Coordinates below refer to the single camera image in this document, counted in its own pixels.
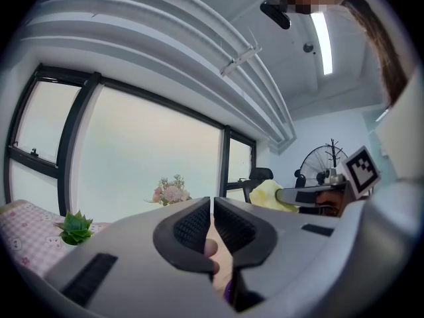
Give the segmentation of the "person's left hand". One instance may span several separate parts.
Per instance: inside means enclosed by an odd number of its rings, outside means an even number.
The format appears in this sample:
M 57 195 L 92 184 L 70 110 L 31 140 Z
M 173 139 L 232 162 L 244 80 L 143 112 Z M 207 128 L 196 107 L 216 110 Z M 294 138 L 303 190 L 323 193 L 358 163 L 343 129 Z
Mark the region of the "person's left hand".
M 220 270 L 219 263 L 213 259 L 214 255 L 218 252 L 219 246 L 217 241 L 207 238 L 205 240 L 205 246 L 204 246 L 204 256 L 208 258 L 213 263 L 213 275 L 216 275 Z

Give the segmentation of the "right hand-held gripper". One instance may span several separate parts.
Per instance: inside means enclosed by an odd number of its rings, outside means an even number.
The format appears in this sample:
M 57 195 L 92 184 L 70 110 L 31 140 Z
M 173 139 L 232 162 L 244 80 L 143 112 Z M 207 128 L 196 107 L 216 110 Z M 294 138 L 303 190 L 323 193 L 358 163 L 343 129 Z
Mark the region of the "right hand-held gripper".
M 315 187 L 286 188 L 276 191 L 281 204 L 294 205 L 299 211 L 324 211 L 316 204 L 317 194 L 323 201 L 341 201 L 344 211 L 348 201 L 357 201 L 380 181 L 380 173 L 367 149 L 362 146 L 337 167 L 325 171 L 325 184 Z

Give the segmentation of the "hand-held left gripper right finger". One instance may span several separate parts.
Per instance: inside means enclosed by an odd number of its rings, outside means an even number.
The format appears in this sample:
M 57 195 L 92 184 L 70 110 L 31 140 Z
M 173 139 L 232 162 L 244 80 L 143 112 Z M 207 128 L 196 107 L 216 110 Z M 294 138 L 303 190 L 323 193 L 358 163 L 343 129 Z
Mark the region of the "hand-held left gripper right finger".
M 335 218 L 216 197 L 215 228 L 233 257 L 231 307 L 241 317 L 310 315 L 341 275 L 363 207 Z

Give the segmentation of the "person's right hand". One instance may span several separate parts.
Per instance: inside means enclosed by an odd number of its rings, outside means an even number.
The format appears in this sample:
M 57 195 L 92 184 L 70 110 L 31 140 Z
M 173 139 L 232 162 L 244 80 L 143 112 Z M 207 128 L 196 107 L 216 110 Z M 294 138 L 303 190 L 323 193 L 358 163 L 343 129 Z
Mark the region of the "person's right hand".
M 324 209 L 326 216 L 337 217 L 341 210 L 344 193 L 338 190 L 321 191 L 317 194 L 316 204 Z

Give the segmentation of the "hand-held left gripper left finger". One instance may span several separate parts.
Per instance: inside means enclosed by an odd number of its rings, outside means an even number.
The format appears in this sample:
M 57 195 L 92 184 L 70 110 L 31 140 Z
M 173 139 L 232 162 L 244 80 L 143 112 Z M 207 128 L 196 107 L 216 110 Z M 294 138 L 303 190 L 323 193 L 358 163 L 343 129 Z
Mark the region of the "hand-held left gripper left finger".
M 213 262 L 203 253 L 209 206 L 204 197 L 115 221 L 45 279 L 79 314 L 234 317 L 213 287 Z

